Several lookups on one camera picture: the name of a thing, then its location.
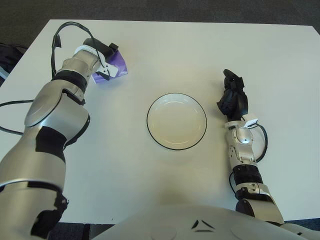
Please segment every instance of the gray carpet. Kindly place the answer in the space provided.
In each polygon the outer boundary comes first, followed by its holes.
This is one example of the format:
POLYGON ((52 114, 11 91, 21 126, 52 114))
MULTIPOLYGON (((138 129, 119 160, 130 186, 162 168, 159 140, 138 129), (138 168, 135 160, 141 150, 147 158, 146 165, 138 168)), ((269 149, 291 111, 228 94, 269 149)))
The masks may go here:
MULTIPOLYGON (((0 16, 0 42, 27 47, 49 19, 310 25, 320 33, 319 0, 1 0, 0 16)), ((294 223, 320 231, 320 218, 294 223)), ((59 223, 50 240, 85 240, 89 232, 59 223)))

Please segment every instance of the black logo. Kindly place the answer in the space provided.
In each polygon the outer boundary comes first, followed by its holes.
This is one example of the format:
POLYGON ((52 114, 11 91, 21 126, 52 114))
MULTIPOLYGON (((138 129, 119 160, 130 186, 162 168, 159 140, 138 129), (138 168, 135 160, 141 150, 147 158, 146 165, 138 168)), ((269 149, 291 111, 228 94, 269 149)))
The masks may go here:
POLYGON ((215 228, 203 220, 195 221, 191 229, 195 233, 214 233, 215 232, 215 228))

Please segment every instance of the black joint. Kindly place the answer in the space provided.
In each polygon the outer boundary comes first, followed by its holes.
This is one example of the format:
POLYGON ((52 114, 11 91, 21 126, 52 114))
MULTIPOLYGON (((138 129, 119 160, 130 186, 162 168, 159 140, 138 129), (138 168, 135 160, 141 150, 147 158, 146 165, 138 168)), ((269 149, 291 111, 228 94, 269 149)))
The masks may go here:
POLYGON ((119 47, 112 42, 110 43, 109 48, 111 48, 116 53, 119 47))
POLYGON ((233 177, 236 185, 244 183, 264 183, 258 168, 250 164, 235 166, 233 168, 233 177))
POLYGON ((252 199, 252 200, 259 200, 259 201, 265 201, 265 202, 271 202, 271 203, 274 202, 269 195, 260 194, 260 193, 250 193, 247 187, 242 187, 240 190, 236 191, 235 197, 238 200, 252 199))
POLYGON ((84 40, 83 44, 90 46, 102 53, 106 62, 118 51, 118 46, 114 43, 111 43, 109 46, 107 46, 95 38, 94 40, 92 38, 87 38, 84 40))
POLYGON ((82 76, 80 73, 76 71, 70 71, 70 70, 62 70, 57 72, 51 81, 54 81, 54 80, 68 81, 76 85, 78 88, 80 88, 83 93, 85 93, 88 85, 87 80, 85 79, 84 76, 82 76))
POLYGON ((60 35, 57 35, 57 36, 54 38, 53 47, 54 47, 54 48, 61 48, 60 35))
POLYGON ((238 201, 235 206, 235 210, 239 213, 246 214, 251 217, 255 216, 254 210, 252 209, 250 203, 245 199, 241 199, 238 201))

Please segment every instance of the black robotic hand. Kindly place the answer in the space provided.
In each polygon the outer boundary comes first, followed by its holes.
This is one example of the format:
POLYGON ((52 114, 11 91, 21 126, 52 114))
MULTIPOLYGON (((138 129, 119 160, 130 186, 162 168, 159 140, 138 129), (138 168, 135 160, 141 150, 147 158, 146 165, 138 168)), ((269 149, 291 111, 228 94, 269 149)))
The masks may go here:
POLYGON ((216 104, 218 108, 227 116, 228 121, 239 121, 242 115, 248 113, 248 98, 243 91, 245 87, 242 77, 238 77, 232 71, 223 71, 224 94, 216 104))

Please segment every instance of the black bag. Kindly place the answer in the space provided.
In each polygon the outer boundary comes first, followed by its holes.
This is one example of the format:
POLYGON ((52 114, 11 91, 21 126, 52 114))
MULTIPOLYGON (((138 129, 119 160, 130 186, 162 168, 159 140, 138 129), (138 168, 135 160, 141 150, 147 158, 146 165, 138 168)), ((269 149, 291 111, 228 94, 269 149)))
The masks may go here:
POLYGON ((14 69, 24 52, 19 48, 27 49, 21 45, 8 45, 0 43, 0 66, 8 73, 14 69))

